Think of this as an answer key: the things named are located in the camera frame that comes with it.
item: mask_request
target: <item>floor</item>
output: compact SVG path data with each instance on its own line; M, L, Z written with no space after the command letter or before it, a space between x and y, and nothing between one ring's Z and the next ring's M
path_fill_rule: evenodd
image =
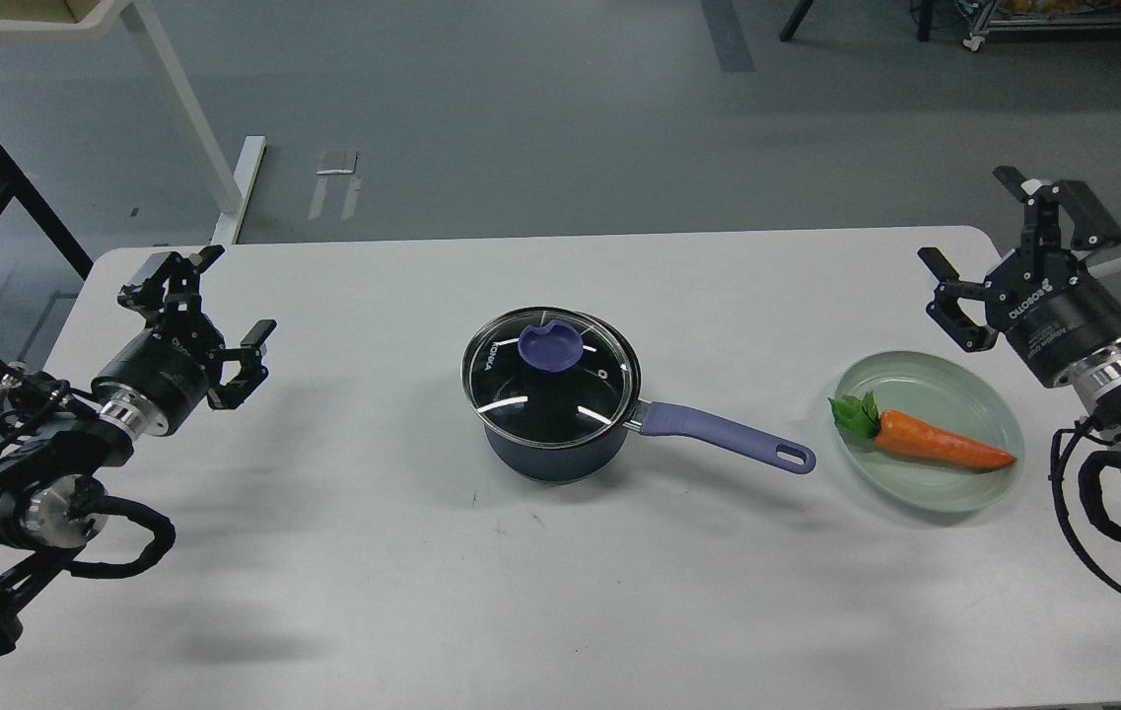
M228 156L267 136L243 242L974 224L1006 250L999 165L1086 181L1121 224L1121 37L970 53L864 0L818 0L793 44L790 0L154 4ZM121 27L0 45L0 139L93 257L209 241ZM356 151L321 205L315 170ZM33 365L78 284L40 239L1 221L0 352Z

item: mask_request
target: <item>toy carrot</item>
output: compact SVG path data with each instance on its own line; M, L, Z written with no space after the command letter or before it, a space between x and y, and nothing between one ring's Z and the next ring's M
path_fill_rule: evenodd
M876 408L876 395L868 391L858 399L846 395L831 402L831 415L841 430L871 440L872 444L902 455L933 459L970 469L1000 469L1016 460L1002 449L967 439L957 433L933 426L898 409Z

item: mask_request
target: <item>purple handle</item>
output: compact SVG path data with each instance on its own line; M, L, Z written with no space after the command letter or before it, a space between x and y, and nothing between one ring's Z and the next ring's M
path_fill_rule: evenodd
M649 404L640 433L643 436L691 436L794 473L814 470L814 451L804 445L680 404Z

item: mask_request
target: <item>white table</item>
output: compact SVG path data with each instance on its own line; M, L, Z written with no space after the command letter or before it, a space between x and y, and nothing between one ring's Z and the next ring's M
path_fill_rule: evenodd
M192 158L201 178L217 204L221 215L214 228L213 243L235 243L240 237L244 210L249 206L253 183L258 179L266 136L245 136L235 168L226 165L209 119L187 81L183 64L169 43L161 19L149 0L99 0L99 3L74 22L33 21L0 18L0 44L13 42L77 42L101 39L109 35L118 19L127 26L135 46L140 50L158 94L167 104L178 133L192 149Z
M1046 482L1048 436L1080 405L1006 345L955 349L921 311L927 243L965 274L997 259L970 228L231 247L205 310L230 342L279 321L271 378L101 472L178 543L133 580L53 583L0 660L0 707L1121 701L1121 598L1062 541ZM96 262L52 372L85 386L135 335L113 297L151 251ZM479 326L529 305L601 315L636 347L645 398L803 441L817 468L632 436L575 485L516 476L460 363ZM1027 450L1012 495L941 518L850 470L824 398L890 349L1004 396ZM1121 579L1121 548L1084 536ZM84 557L143 540L113 520Z

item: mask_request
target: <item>saucepan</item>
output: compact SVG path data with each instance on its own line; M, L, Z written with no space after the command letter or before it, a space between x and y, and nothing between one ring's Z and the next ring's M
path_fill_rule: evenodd
M814 451L744 424L679 404L640 399L640 365L604 321L531 306L494 319L471 339L464 393L489 444L512 469L566 482L600 470L627 433L691 436L794 473Z

